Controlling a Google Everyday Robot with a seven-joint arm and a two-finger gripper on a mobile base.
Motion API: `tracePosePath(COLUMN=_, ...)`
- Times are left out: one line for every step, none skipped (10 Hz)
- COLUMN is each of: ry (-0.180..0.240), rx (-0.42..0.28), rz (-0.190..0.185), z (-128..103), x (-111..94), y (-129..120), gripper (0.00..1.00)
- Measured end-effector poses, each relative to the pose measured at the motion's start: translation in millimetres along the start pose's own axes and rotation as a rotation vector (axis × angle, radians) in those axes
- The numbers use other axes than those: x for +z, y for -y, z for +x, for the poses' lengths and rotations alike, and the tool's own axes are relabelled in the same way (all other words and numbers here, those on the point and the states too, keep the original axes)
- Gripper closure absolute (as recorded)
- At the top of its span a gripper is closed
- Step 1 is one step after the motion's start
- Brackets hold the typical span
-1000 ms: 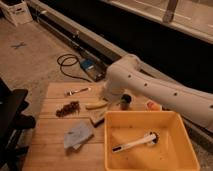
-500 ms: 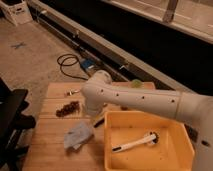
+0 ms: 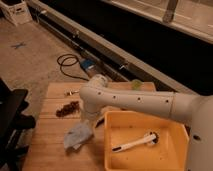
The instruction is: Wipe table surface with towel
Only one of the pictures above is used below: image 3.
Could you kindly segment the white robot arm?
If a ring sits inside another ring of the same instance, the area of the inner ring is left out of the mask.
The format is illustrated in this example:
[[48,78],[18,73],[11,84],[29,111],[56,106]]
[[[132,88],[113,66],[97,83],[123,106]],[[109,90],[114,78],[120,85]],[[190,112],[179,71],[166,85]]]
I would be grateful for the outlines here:
[[105,106],[169,119],[191,128],[185,171],[213,171],[213,95],[116,90],[98,74],[80,88],[83,116],[93,122]]

